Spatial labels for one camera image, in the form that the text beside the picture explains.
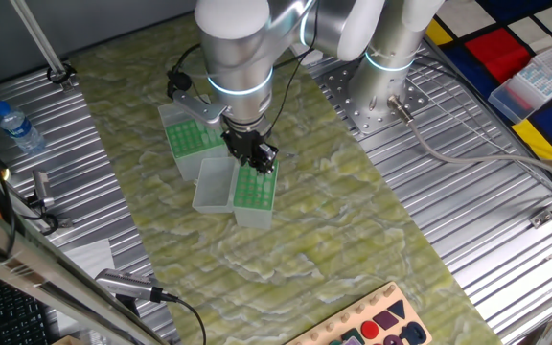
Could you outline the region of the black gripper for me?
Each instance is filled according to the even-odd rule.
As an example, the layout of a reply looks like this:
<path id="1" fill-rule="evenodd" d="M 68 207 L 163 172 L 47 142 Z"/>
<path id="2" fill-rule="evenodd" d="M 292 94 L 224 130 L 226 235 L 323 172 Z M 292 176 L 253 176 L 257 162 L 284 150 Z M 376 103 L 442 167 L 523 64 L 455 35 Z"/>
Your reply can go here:
<path id="1" fill-rule="evenodd" d="M 266 174 L 274 170 L 279 150 L 266 143 L 265 137 L 258 131 L 238 132 L 227 128 L 221 137 L 233 156 L 241 162 L 248 162 L 258 173 Z"/>

